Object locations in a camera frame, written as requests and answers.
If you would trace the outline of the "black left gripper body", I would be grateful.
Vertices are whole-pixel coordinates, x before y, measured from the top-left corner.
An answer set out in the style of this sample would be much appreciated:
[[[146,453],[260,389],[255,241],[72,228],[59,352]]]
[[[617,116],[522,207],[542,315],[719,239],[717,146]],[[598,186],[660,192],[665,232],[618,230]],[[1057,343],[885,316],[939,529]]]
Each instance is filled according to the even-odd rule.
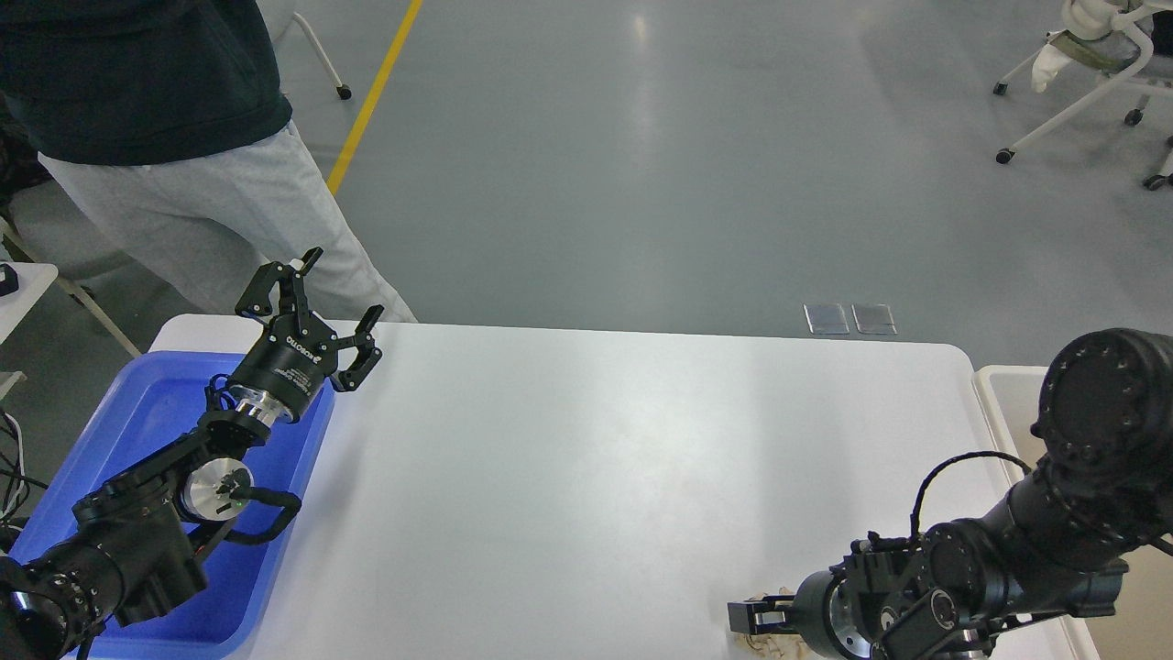
[[[228,380],[235,411],[265,426],[301,420],[325,380],[338,369],[335,329],[312,317],[305,329],[294,319],[274,319]]]

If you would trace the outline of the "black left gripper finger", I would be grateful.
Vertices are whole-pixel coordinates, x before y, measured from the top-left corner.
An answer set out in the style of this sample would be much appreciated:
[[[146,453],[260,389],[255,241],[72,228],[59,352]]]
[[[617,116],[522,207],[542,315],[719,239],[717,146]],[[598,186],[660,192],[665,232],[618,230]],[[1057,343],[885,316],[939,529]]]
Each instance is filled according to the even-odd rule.
[[[257,268],[235,305],[235,315],[263,319],[293,314],[298,322],[307,322],[312,309],[305,279],[321,257],[323,247],[314,247],[290,263],[273,260]]]
[[[330,375],[330,381],[334,392],[355,392],[369,375],[369,370],[377,367],[382,358],[382,351],[377,347],[377,338],[373,329],[378,319],[384,314],[384,305],[369,306],[366,313],[357,322],[355,333],[341,338],[332,335],[328,342],[328,351],[338,356],[340,351],[355,349],[355,359],[346,368],[334,370]]]

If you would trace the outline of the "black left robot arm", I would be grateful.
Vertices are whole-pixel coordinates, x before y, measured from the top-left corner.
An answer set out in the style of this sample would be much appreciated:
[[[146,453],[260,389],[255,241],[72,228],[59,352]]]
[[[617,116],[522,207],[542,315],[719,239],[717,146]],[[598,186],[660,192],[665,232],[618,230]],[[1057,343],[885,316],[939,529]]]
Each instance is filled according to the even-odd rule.
[[[273,426],[301,420],[323,385],[355,392],[382,356],[372,305],[339,335],[310,308],[310,249],[258,268],[236,305],[263,334],[228,376],[213,376],[194,428],[72,506],[77,531],[28,563],[4,558],[4,658],[83,659],[109,619],[163,617],[208,588],[204,563],[222,543],[273,542],[301,498],[256,484],[248,450]]]

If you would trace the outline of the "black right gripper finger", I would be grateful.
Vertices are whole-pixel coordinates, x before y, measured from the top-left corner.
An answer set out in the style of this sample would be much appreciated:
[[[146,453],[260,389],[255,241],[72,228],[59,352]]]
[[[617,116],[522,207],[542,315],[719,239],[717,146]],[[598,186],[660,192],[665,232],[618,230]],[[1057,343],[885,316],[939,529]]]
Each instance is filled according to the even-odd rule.
[[[792,617],[795,596],[765,594],[728,603],[728,630],[750,637],[796,635]]]

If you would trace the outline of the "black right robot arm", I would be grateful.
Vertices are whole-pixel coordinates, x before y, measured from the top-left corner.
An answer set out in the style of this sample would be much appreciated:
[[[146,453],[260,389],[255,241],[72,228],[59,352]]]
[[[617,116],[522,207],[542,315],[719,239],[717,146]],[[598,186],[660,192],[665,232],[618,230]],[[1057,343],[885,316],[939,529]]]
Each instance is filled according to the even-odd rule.
[[[1059,352],[1031,433],[1045,453],[981,518],[869,533],[793,596],[728,604],[746,637],[795,635],[839,659],[986,659],[1002,634],[1111,617],[1145,545],[1169,553],[1172,341],[1101,329]]]

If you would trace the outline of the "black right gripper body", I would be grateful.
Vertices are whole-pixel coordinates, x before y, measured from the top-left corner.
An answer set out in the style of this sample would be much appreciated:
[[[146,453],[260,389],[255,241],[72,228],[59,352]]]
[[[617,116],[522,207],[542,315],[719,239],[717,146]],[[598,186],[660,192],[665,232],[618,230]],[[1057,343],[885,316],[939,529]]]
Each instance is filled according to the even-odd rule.
[[[846,569],[818,571],[796,588],[793,625],[818,656],[872,659],[879,599]]]

